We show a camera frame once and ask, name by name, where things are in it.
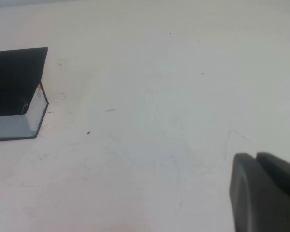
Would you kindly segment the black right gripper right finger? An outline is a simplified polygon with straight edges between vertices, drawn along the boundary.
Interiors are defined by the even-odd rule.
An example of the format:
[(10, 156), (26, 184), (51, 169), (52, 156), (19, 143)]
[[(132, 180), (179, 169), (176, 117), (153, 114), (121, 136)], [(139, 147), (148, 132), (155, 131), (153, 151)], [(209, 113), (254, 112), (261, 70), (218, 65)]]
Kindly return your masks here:
[(288, 196), (290, 196), (290, 163), (266, 152), (256, 155), (257, 162), (271, 177), (273, 182)]

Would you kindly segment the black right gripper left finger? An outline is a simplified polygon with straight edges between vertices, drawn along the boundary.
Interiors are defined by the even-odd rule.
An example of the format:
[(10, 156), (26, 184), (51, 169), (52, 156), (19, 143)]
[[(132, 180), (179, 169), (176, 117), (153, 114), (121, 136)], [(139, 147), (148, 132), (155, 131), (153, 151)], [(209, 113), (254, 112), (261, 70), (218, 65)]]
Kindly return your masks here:
[(237, 232), (290, 232), (290, 196), (257, 162), (237, 153), (233, 158), (230, 200)]

